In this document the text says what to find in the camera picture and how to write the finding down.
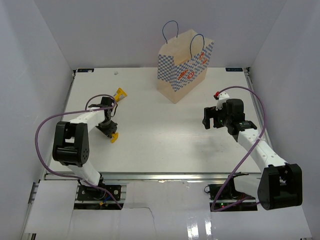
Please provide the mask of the yellow snack bar bottom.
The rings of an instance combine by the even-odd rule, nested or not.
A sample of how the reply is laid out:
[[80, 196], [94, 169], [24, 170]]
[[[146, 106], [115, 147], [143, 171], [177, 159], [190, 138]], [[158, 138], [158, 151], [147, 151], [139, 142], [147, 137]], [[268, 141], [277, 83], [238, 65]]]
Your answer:
[[111, 138], [110, 138], [110, 142], [113, 144], [116, 142], [116, 140], [118, 139], [119, 137], [119, 133], [118, 132], [115, 132], [115, 133], [112, 133], [111, 134]]

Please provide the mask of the yellow snack bar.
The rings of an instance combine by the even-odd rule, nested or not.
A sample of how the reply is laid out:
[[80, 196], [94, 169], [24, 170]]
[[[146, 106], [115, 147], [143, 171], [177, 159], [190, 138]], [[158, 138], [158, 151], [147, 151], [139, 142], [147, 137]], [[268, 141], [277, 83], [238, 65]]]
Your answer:
[[121, 101], [127, 96], [128, 96], [127, 93], [120, 87], [117, 89], [116, 93], [113, 95], [116, 102]]
[[112, 133], [111, 134], [111, 138], [110, 138], [110, 142], [113, 144], [116, 142], [116, 140], [118, 139], [119, 137], [119, 133], [118, 132], [115, 132], [115, 133]]

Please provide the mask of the yellow snack bar top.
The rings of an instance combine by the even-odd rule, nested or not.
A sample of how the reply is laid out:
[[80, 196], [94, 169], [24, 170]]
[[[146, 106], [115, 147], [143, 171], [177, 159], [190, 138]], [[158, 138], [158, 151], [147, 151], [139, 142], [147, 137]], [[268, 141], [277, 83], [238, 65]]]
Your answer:
[[117, 89], [116, 93], [113, 95], [116, 102], [121, 101], [127, 96], [128, 96], [127, 93], [120, 87]]

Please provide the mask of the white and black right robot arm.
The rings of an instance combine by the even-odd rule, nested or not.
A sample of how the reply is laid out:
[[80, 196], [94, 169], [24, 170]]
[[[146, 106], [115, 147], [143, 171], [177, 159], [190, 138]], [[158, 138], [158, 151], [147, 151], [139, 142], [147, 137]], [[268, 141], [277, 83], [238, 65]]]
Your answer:
[[287, 163], [259, 137], [256, 125], [245, 119], [244, 103], [240, 99], [219, 100], [218, 105], [204, 108], [202, 123], [210, 127], [227, 129], [254, 160], [261, 171], [260, 177], [247, 173], [233, 173], [228, 183], [220, 187], [236, 200], [244, 194], [258, 200], [265, 210], [300, 206], [303, 202], [302, 169], [298, 164]]

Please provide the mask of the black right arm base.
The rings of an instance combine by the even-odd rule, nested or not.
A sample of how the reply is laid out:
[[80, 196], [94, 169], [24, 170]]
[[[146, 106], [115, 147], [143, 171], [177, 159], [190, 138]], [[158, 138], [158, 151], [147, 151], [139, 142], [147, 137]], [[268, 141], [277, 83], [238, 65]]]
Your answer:
[[[204, 187], [203, 191], [205, 194], [207, 194], [209, 196], [209, 199], [210, 199], [210, 203], [209, 203], [210, 207], [212, 206], [212, 203], [215, 199], [215, 196], [218, 193], [221, 186], [222, 186], [222, 184], [208, 184]], [[247, 198], [247, 199], [237, 205], [234, 205], [230, 208], [225, 209], [227, 206], [229, 206], [237, 201], [240, 201], [244, 198]], [[222, 212], [257, 211], [258, 210], [257, 202], [258, 201], [254, 197], [252, 197], [252, 196], [249, 197], [245, 193], [238, 192], [238, 191], [226, 186], [223, 189], [222, 193], [219, 195], [213, 209], [215, 211], [222, 209]]]

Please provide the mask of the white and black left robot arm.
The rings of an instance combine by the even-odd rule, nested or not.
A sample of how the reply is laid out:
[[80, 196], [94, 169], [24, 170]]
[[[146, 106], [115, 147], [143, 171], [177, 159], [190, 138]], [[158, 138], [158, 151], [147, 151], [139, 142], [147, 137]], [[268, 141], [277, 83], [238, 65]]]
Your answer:
[[103, 96], [99, 104], [86, 107], [86, 112], [69, 121], [56, 124], [52, 157], [56, 162], [68, 167], [76, 177], [88, 185], [88, 193], [99, 200], [105, 196], [106, 187], [100, 184], [101, 174], [89, 160], [89, 133], [94, 128], [114, 143], [119, 134], [118, 124], [112, 121], [117, 101], [110, 95]]

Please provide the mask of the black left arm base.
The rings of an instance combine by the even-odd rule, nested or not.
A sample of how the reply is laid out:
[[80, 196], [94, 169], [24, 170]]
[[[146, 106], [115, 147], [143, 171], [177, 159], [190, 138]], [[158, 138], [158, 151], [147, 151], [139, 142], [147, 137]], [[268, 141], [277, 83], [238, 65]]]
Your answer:
[[[116, 201], [119, 201], [121, 199], [121, 191], [122, 191], [121, 185], [108, 185], [100, 182], [99, 187], [107, 190], [115, 198]], [[76, 200], [77, 201], [100, 201], [100, 202], [106, 203], [107, 201], [112, 201], [113, 198], [104, 190], [99, 190], [92, 186], [88, 186], [84, 183], [81, 183], [78, 186]]]

